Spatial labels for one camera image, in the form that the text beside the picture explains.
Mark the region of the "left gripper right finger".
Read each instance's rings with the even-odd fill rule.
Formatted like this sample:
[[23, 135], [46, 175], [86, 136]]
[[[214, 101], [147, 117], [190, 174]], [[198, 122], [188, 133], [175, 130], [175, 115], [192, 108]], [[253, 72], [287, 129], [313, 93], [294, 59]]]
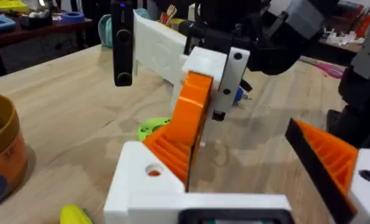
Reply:
[[356, 148], [300, 120], [285, 137], [324, 201], [333, 223], [370, 223], [370, 141]]

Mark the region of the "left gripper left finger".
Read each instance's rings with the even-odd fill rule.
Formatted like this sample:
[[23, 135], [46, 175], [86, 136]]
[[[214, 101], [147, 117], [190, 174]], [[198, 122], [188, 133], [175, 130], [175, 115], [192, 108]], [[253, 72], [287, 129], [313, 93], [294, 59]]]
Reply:
[[184, 184], [142, 142], [124, 143], [103, 208], [105, 223], [177, 223]]

